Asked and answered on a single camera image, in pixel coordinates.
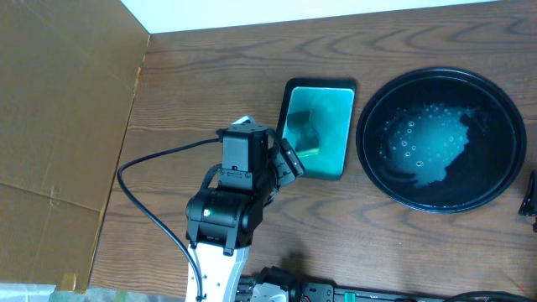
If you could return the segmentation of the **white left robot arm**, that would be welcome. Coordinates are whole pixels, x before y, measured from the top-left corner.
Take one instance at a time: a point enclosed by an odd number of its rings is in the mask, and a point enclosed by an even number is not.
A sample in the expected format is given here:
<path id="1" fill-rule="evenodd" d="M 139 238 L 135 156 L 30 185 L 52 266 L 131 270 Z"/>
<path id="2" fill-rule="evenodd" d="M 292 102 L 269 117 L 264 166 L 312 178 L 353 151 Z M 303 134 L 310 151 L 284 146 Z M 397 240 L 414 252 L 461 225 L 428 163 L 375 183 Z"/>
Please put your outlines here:
<path id="1" fill-rule="evenodd" d="M 194 260 L 189 275 L 198 273 L 201 282 L 188 283 L 189 301 L 195 298 L 196 289 L 202 291 L 202 301 L 235 300 L 263 209 L 280 188 L 303 173 L 285 138 L 271 148 L 265 134 L 223 139 L 222 162 L 207 171 L 186 208 L 188 252 Z"/>

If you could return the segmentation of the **green and yellow sponge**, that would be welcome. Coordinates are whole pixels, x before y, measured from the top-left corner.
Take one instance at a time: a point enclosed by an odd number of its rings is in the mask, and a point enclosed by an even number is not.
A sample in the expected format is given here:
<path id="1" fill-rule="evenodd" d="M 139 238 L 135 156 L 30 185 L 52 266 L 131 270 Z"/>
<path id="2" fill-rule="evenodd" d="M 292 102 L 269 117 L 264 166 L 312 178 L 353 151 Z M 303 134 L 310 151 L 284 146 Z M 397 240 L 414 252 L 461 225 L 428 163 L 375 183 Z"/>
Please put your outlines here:
<path id="1" fill-rule="evenodd" d="M 311 124 L 310 111 L 298 111 L 287 116 L 287 128 L 295 136 L 295 152 L 299 157 L 318 154 L 319 133 Z"/>

